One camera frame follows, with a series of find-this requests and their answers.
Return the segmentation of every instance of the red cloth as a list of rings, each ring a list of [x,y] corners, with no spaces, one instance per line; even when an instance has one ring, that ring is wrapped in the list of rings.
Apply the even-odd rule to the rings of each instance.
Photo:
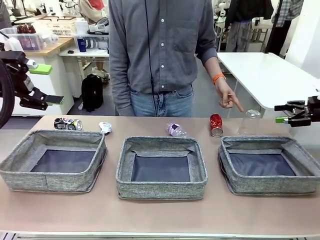
[[[105,7],[103,0],[89,0],[89,3],[97,10],[101,10]]]

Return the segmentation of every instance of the clear plastic cup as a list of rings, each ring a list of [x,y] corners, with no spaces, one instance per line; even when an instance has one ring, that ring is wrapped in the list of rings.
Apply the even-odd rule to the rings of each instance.
[[[261,114],[257,110],[250,109],[246,111],[242,119],[241,126],[238,128],[239,135],[256,135],[259,128]]]

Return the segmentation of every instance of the blue jeans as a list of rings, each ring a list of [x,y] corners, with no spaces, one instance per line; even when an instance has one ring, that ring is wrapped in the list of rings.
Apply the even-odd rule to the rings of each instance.
[[[190,86],[168,93],[143,94],[133,89],[131,104],[136,117],[155,117],[155,107],[159,117],[191,117],[194,91]]]

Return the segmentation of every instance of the red soda can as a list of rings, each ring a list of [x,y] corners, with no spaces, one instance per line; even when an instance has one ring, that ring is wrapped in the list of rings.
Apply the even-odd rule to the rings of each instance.
[[[224,133],[222,129],[222,118],[219,114],[212,114],[210,117],[211,136],[219,138]]]

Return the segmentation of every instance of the shirt pocket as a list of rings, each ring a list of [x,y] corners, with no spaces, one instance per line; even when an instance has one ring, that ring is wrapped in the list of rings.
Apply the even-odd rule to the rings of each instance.
[[[191,20],[176,20],[173,37],[175,51],[194,53],[198,40],[198,23]]]

